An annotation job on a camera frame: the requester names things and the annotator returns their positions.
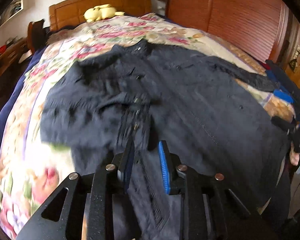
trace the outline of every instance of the wardrobe door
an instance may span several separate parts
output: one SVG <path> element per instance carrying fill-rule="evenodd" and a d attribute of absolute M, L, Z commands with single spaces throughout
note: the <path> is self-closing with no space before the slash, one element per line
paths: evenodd
<path fill-rule="evenodd" d="M 262 62 L 276 62 L 289 11 L 281 0 L 168 0 L 166 15 L 219 36 Z"/>
<path fill-rule="evenodd" d="M 281 4 L 281 0 L 212 0 L 208 32 L 264 62 L 277 36 Z"/>
<path fill-rule="evenodd" d="M 209 0 L 168 0 L 166 15 L 172 21 L 207 31 Z"/>

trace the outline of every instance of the navy blanket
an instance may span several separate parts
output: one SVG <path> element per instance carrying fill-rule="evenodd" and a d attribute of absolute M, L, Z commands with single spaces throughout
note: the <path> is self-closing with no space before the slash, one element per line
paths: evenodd
<path fill-rule="evenodd" d="M 0 148 L 1 148 L 3 132 L 4 132 L 4 128 L 5 128 L 8 116 L 9 116 L 9 114 L 11 112 L 11 109 L 12 109 L 14 103 L 16 102 L 16 100 L 17 100 L 17 98 L 18 98 L 18 96 L 19 96 L 19 94 L 20 94 L 20 92 L 23 88 L 23 82 L 25 80 L 25 73 L 27 73 L 36 64 L 38 64 L 43 52 L 45 51 L 45 49 L 46 49 L 46 46 L 35 52 L 35 54 L 33 55 L 27 69 L 25 70 L 25 72 L 23 73 L 21 78 L 19 79 L 19 81 L 18 81 L 18 83 L 17 83 L 10 99 L 8 100 L 8 102 L 4 105 L 4 107 L 0 111 Z"/>

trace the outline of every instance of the stuffed animal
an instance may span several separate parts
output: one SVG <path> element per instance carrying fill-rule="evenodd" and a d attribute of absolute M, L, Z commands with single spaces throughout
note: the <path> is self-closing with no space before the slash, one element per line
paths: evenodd
<path fill-rule="evenodd" d="M 124 12 L 117 12 L 117 10 L 110 4 L 98 5 L 94 8 L 88 9 L 84 13 L 84 18 L 87 22 L 94 22 L 104 19 L 112 18 L 113 16 L 122 16 Z"/>

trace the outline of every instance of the metal screw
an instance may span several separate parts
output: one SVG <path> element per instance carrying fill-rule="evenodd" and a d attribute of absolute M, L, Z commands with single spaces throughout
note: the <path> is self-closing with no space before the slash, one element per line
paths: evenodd
<path fill-rule="evenodd" d="M 108 164 L 106 166 L 106 170 L 107 171 L 113 171 L 116 168 L 116 166 L 114 164 Z"/>
<path fill-rule="evenodd" d="M 180 164 L 177 169 L 179 171 L 186 171 L 188 169 L 188 166 L 187 165 L 184 165 L 184 164 Z"/>
<path fill-rule="evenodd" d="M 69 179 L 74 180 L 77 179 L 79 177 L 78 173 L 73 172 L 69 175 Z"/>
<path fill-rule="evenodd" d="M 221 173 L 217 173 L 216 175 L 214 175 L 214 177 L 215 177 L 216 180 L 219 180 L 219 181 L 225 179 L 225 176 Z"/>

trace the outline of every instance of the floral bedspread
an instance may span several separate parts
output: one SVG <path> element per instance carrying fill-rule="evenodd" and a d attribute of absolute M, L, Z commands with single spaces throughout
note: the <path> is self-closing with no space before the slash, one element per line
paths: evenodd
<path fill-rule="evenodd" d="M 0 150 L 0 226 L 15 239 L 31 215 L 58 184 L 74 170 L 70 149 L 40 140 L 39 124 L 48 91 L 76 60 L 95 57 L 114 44 L 131 46 L 140 39 L 183 46 L 228 60 L 253 73 L 264 69 L 250 56 L 222 39 L 196 29 L 182 28 L 155 14 L 120 16 L 62 30 L 48 40 L 40 62 L 26 74 L 24 87 L 8 117 Z M 270 116 L 291 120 L 291 105 L 272 93 L 237 82 Z"/>

